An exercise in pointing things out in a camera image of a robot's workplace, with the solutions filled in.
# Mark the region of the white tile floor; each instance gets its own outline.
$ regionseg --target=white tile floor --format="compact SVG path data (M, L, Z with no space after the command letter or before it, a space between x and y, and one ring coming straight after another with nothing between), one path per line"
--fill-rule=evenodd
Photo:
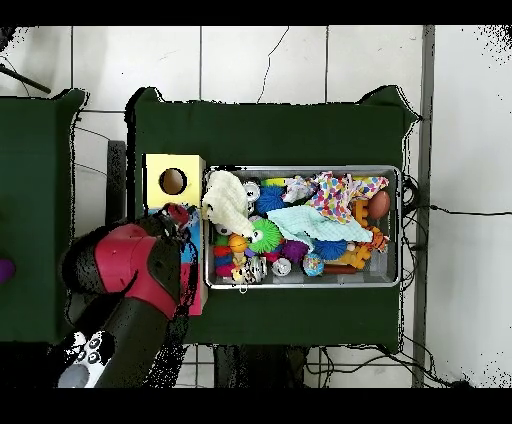
M38 27L22 29L0 54L16 70L52 89L49 97L70 87L90 92L87 110L124 110L140 87L154 86L165 100L311 104L356 101L381 85L397 84L419 113L421 98L422 27ZM326 73L326 45L328 67ZM29 88L32 96L43 93ZM24 96L23 86L0 75L0 95ZM77 130L76 161L106 171L106 139L126 140L122 113L82 113ZM418 128L410 136L410 173L416 177ZM76 170L77 234L103 224L105 177ZM84 201L93 196L94 202ZM411 241L414 240L414 229ZM404 253L406 264L410 259ZM412 286L405 296L405 331L412 336ZM410 343L404 351L412 354ZM329 348L333 361L351 369L378 353ZM318 350L309 361L319 363ZM180 374L180 387L213 386L211 348L191 347ZM327 358L322 355L322 367ZM389 360L353 374L334 374L330 387L410 387L411 375ZM317 387L318 377L306 372L306 384Z

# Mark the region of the purple object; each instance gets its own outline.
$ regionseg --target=purple object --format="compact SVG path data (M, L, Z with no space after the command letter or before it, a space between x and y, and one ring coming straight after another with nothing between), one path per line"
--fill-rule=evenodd
M15 272L14 262L9 259L0 259L0 284L10 280Z
M283 246L283 256L293 263L298 264L302 258L308 253L309 247L307 244L296 240L287 240Z
M254 253L254 252L253 252L251 249L249 249L249 248L245 249L244 254L245 254L245 256L247 256L248 258L252 258L254 255L256 255L256 253Z

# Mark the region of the colorful cloth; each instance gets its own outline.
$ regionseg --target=colorful cloth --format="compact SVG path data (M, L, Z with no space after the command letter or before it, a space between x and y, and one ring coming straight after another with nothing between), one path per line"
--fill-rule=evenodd
M352 220L349 204L355 199L371 199L389 181L384 177L355 177L350 174L336 178L332 171L322 172L313 182L319 188L315 195L306 202L322 216L341 224Z
M311 178L304 179L300 175L295 178L287 178L284 181L286 183L286 193L283 194L282 199L286 203L293 203L309 197L318 188L318 184L312 182Z

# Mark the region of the plush toy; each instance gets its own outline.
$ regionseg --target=plush toy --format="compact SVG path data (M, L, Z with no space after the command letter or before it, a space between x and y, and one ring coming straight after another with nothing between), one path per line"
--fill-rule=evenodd
M281 242L281 233L276 224L268 219L254 221L254 232L257 241L249 244L249 248L256 253L271 252Z
M347 250L347 242L345 240L340 241L322 241L314 240L313 245L315 246L315 253L320 258L325 260L338 259L345 250Z
M247 207L247 193L238 177L227 171L214 171L210 174L201 202L203 219L252 238L253 226L247 219Z
M284 189L282 187L262 187L260 197L256 200L256 210L258 213L263 215L268 211L285 208L286 203L281 198L283 193Z
M283 256L295 264L302 261L302 258L308 253L307 244L296 240L286 240L283 246Z

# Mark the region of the green table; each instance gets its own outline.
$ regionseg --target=green table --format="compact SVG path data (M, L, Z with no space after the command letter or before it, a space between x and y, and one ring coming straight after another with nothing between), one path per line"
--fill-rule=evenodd
M57 266L72 237L70 129L85 93L0 98L0 341L57 342L68 330Z
M394 165L416 116L395 86L358 104L307 106L165 103L140 89L128 116L128 202L142 210L143 153L198 154L209 165ZM398 348L399 287L369 289L210 290L187 343L336 345Z

